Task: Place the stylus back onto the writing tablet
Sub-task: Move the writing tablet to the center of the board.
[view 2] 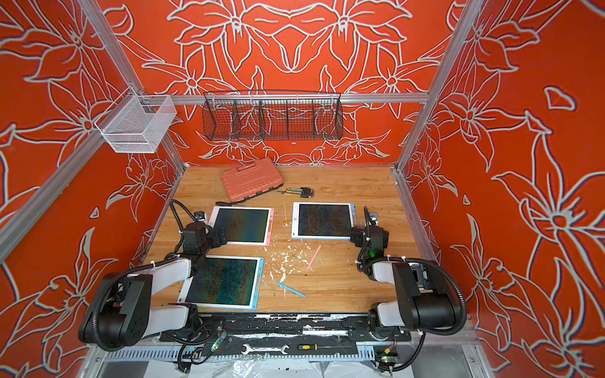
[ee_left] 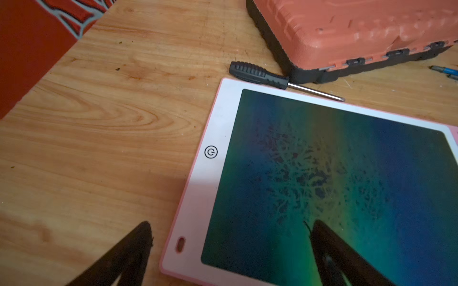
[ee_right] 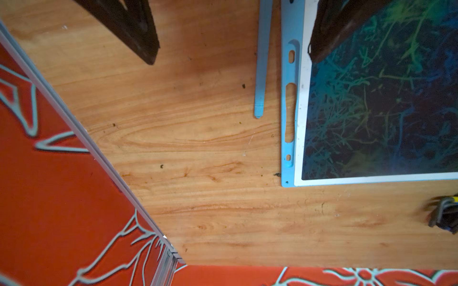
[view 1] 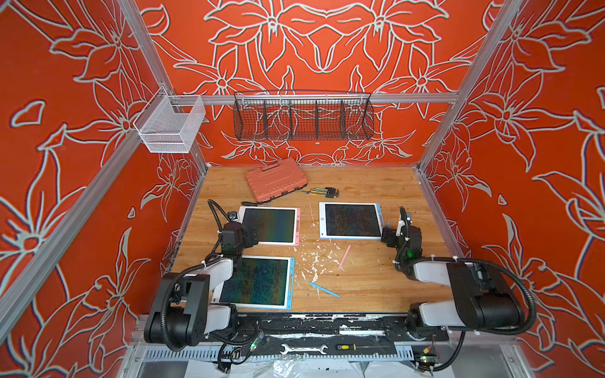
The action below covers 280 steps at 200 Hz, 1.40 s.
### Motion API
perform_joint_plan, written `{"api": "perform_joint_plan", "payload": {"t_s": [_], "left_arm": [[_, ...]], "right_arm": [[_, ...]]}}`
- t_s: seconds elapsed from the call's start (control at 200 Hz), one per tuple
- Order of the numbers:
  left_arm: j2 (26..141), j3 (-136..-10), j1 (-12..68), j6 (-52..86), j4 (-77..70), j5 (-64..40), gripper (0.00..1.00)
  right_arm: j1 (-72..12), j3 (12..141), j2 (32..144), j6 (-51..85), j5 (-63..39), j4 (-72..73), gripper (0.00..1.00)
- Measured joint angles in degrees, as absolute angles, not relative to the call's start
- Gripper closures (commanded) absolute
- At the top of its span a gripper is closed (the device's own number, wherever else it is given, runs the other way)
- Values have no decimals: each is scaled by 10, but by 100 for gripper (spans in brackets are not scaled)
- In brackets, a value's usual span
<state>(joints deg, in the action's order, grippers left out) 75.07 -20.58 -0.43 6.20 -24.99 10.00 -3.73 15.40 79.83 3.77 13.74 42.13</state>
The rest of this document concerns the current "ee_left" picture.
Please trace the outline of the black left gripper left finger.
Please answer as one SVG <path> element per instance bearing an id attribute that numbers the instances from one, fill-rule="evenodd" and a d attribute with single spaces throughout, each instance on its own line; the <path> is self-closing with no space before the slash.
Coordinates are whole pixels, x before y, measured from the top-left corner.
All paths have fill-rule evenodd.
<path id="1" fill-rule="evenodd" d="M 82 274 L 70 286 L 140 286 L 153 247 L 151 226 L 140 223 Z"/>

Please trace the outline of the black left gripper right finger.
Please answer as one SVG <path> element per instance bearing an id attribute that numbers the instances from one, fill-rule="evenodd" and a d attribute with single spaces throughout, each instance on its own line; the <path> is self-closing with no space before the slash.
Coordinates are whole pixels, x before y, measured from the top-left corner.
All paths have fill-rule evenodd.
<path id="1" fill-rule="evenodd" d="M 310 232 L 312 251 L 324 286 L 392 286 L 394 283 L 359 255 L 323 221 L 316 220 Z"/>

